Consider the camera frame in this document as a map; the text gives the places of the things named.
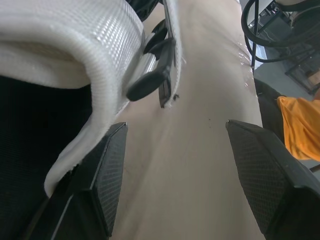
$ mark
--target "orange shirt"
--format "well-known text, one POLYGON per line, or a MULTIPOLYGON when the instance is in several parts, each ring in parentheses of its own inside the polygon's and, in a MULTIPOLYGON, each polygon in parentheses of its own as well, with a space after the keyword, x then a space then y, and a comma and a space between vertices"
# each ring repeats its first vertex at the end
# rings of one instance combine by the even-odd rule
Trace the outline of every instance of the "orange shirt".
POLYGON ((298 160, 320 162, 320 100, 281 96, 277 103, 283 116, 285 147, 298 160))

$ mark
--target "black plastic buckle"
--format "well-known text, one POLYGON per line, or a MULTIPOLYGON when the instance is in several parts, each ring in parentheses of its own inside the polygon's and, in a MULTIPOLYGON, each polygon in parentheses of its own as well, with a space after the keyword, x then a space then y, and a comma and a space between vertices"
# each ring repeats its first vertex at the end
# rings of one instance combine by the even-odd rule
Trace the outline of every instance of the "black plastic buckle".
POLYGON ((170 72, 175 59, 176 40, 165 39, 168 29, 165 20, 161 21, 152 31, 155 35, 147 43, 143 53, 151 53, 158 60, 157 67, 141 76, 127 91, 130 101, 138 101, 159 89, 160 106, 164 108, 171 97, 170 72))

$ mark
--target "beige fabric surface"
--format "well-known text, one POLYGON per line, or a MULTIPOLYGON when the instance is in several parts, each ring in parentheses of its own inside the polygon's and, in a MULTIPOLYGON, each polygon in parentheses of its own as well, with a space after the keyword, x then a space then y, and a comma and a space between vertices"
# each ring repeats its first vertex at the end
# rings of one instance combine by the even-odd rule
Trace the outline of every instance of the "beige fabric surface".
MULTIPOLYGON (((241 188, 225 123, 261 125, 241 7, 180 0, 179 99, 129 104, 123 183, 111 240, 263 240, 241 188)), ((164 18, 158 5, 147 32, 164 18)))

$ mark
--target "black mesh fabric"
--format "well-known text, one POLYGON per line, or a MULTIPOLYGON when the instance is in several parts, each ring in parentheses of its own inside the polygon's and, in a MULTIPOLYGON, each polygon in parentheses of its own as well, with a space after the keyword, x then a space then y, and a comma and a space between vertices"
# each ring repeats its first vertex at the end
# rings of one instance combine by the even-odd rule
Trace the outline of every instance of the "black mesh fabric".
POLYGON ((90 86, 57 89, 0 77, 0 239, 22 234, 45 177, 92 112, 90 86))
POLYGON ((114 228, 121 190, 126 132, 127 129, 122 127, 111 137, 94 183, 109 234, 114 228))
MULTIPOLYGON (((262 130, 254 125, 249 128, 262 130)), ((290 183, 254 133, 234 123, 229 123, 227 130, 241 186, 261 232, 266 234, 277 209, 285 204, 290 183)))
POLYGON ((82 202, 81 197, 72 196, 65 208, 58 231, 52 240, 107 240, 101 235, 94 210, 82 202))

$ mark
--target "white fabric strap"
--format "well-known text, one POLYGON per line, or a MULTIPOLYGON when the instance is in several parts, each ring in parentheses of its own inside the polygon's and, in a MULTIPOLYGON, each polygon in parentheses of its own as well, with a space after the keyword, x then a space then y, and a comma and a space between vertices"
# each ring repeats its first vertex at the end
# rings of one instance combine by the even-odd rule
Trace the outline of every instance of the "white fabric strap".
MULTIPOLYGON (((177 42, 175 93, 180 31, 174 1, 164 3, 177 42)), ((1 75, 53 88, 91 84, 92 114, 48 172, 44 189, 50 197, 61 178, 106 134, 128 104, 128 83, 151 71, 155 58, 143 56, 144 27, 125 0, 3 0, 0 30, 1 75)))

